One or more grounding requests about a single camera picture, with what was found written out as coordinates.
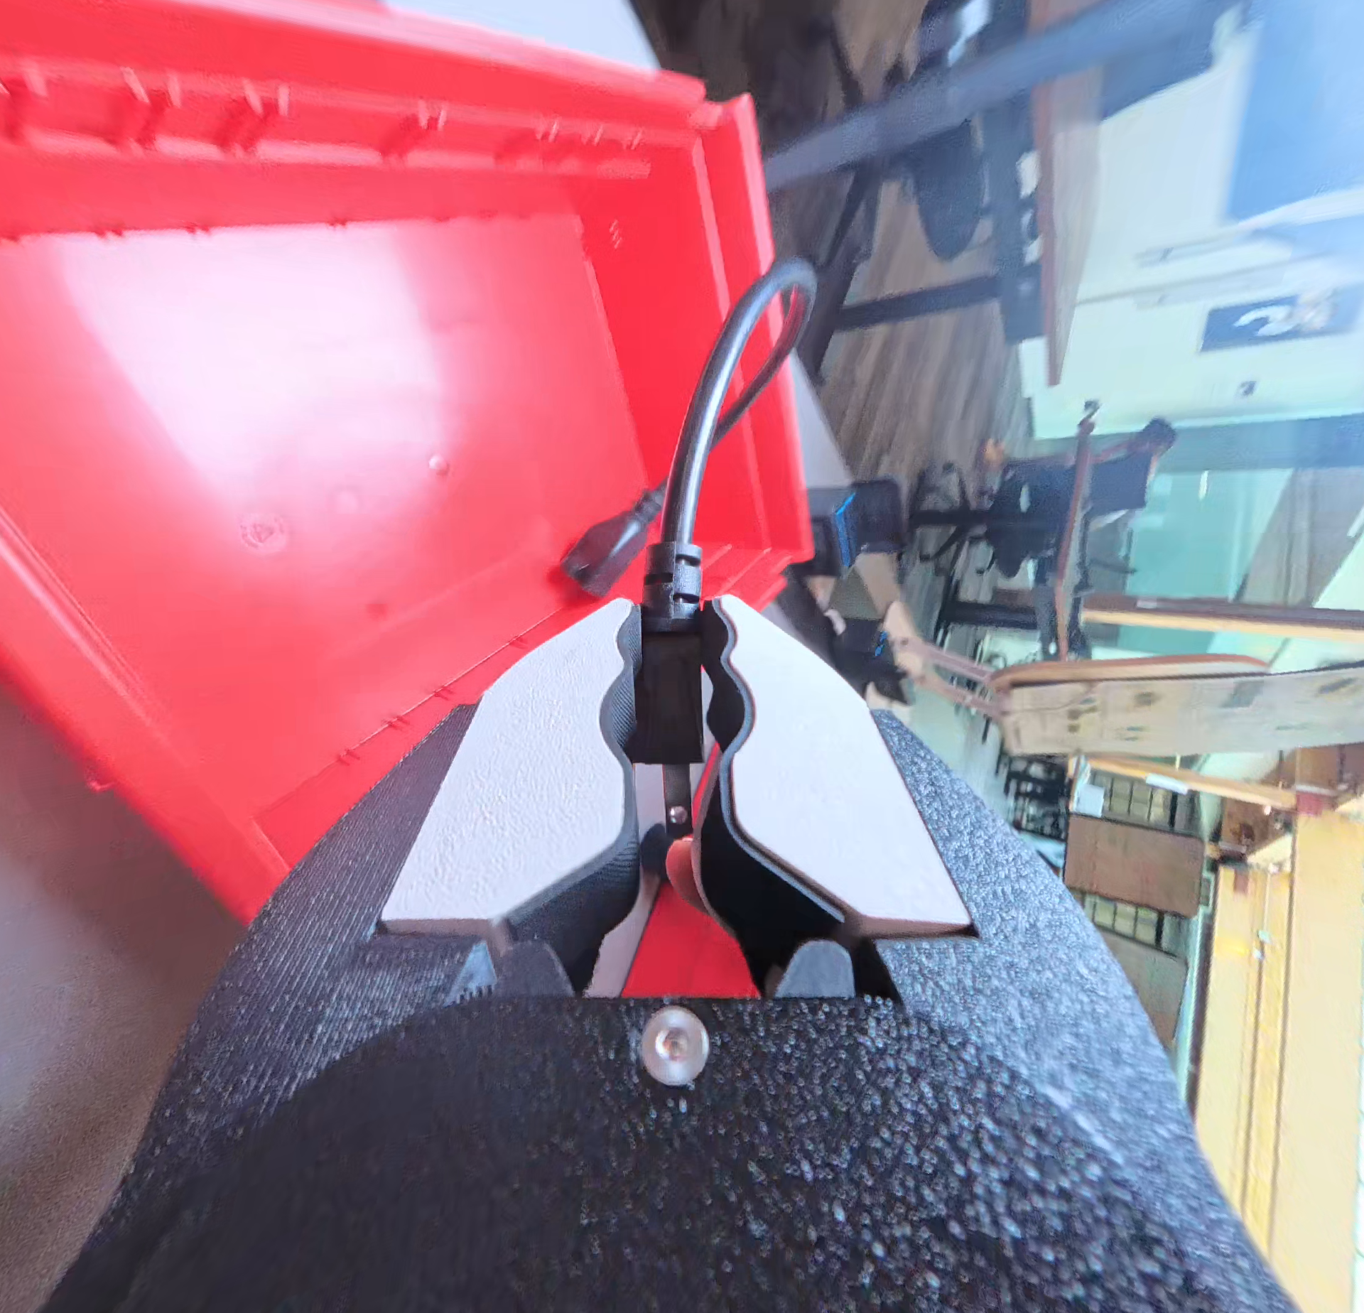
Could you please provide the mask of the blue metal pole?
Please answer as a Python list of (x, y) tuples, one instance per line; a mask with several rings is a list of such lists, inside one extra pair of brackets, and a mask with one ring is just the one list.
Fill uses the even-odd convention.
[(1152, 52), (1193, 26), (1213, 24), (1221, 2), (1102, 0), (994, 53), (931, 72), (810, 129), (766, 157), (766, 190), (776, 193), (890, 157), (1046, 82)]

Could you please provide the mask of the red plastic bin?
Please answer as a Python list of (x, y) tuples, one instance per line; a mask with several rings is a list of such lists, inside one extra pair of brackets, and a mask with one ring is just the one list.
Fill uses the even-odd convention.
[(233, 915), (592, 609), (773, 260), (630, 0), (1, 0), (3, 676)]

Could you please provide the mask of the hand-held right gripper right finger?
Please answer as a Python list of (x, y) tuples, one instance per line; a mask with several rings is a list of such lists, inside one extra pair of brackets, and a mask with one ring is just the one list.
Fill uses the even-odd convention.
[(702, 617), (706, 766), (694, 882), (763, 993), (810, 944), (852, 987), (886, 984), (878, 943), (974, 937), (872, 710), (801, 641), (724, 594)]

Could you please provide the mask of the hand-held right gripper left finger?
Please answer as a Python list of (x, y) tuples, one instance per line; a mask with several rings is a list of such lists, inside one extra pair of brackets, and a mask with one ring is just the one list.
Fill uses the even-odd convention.
[(584, 992), (639, 897), (639, 608), (618, 599), (482, 695), (394, 879), (386, 934), (548, 946)]

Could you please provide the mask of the black office chair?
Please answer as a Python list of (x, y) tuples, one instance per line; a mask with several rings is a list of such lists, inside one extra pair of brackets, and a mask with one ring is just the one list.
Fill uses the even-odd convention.
[[(947, 72), (968, 58), (991, 20), (991, 0), (928, 0), (916, 37), (912, 81)], [(985, 215), (986, 186), (976, 119), (968, 116), (913, 145), (906, 171), (930, 250), (945, 264), (954, 260), (971, 247)]]

